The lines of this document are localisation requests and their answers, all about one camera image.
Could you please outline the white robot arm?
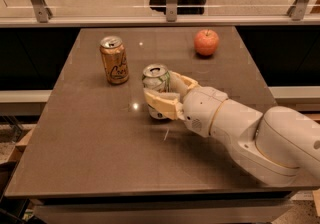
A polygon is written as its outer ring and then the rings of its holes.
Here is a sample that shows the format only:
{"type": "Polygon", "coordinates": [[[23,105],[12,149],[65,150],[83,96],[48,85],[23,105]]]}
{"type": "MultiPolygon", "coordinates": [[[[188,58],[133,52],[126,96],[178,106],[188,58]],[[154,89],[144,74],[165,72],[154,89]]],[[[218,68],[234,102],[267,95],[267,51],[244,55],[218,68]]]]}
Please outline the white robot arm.
{"type": "Polygon", "coordinates": [[[142,82],[150,108],[223,144],[261,182],[286,186],[301,169],[320,178],[320,125],[309,117],[282,106],[261,113],[161,67],[144,70],[142,82]]]}

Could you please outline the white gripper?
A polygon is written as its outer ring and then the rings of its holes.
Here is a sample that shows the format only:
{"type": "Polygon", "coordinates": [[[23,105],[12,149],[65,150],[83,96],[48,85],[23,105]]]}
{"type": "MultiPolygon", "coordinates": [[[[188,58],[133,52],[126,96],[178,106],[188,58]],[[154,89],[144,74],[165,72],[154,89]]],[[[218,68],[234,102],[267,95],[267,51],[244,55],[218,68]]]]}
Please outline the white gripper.
{"type": "Polygon", "coordinates": [[[212,87],[199,87],[196,80],[177,72],[170,71],[169,74],[172,92],[160,93],[144,88],[147,104],[171,120],[185,118],[184,123],[190,131],[209,137],[213,118],[228,95],[212,87]],[[180,96],[185,97],[183,104],[180,96]]]}

